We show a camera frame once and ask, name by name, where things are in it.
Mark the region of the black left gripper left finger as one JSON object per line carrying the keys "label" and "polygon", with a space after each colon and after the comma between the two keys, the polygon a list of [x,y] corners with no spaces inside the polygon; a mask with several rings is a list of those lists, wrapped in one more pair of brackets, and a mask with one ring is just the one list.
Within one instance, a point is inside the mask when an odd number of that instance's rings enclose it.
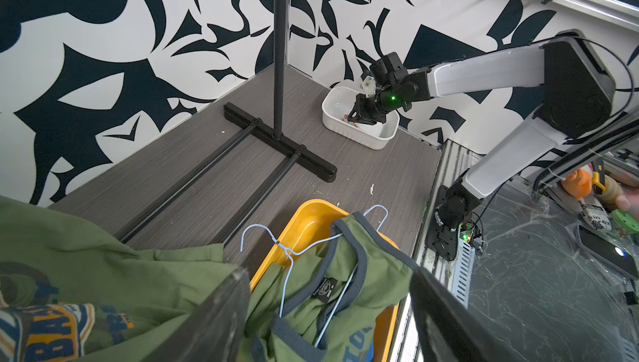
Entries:
{"label": "black left gripper left finger", "polygon": [[251,296],[246,270],[237,268],[146,361],[234,361]]}

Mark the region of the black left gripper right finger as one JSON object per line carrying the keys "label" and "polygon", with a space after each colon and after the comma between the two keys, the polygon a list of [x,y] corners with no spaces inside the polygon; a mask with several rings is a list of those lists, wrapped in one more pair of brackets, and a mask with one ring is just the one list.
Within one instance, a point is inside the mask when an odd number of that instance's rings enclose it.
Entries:
{"label": "black left gripper right finger", "polygon": [[423,267],[414,270],[409,291],[423,360],[519,360]]}

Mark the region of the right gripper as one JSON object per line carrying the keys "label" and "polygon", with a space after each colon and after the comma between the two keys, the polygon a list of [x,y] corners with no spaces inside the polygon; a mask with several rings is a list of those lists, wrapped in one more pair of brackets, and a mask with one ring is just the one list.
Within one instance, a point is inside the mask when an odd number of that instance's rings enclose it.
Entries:
{"label": "right gripper", "polygon": [[387,115],[391,112],[394,112],[394,109],[384,106],[380,97],[367,97],[359,93],[356,95],[354,107],[349,113],[349,122],[364,125],[384,124]]}

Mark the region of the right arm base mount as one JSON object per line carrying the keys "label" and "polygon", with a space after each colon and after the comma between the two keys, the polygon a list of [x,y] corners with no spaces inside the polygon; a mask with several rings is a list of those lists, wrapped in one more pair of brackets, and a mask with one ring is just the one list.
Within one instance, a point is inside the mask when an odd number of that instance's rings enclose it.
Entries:
{"label": "right arm base mount", "polygon": [[448,190],[446,186],[440,186],[437,190],[425,245],[451,262],[457,257],[459,227],[464,222],[465,204],[461,197],[448,197]]}

